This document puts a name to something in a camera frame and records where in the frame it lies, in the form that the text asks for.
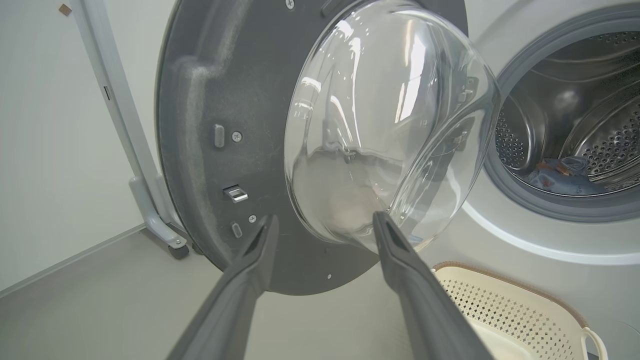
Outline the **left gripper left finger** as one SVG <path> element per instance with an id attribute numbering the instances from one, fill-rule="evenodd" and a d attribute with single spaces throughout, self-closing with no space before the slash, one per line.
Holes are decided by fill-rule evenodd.
<path id="1" fill-rule="evenodd" d="M 253 237 L 170 351 L 169 360 L 244 359 L 256 302 L 269 289 L 279 233 L 277 215 L 258 222 Z"/>

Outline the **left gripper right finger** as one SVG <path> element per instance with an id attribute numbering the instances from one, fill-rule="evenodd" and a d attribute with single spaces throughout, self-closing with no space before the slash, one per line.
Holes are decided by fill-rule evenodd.
<path id="1" fill-rule="evenodd" d="M 372 216 L 386 284 L 397 294 L 416 360 L 491 360 L 487 347 L 384 211 Z"/>

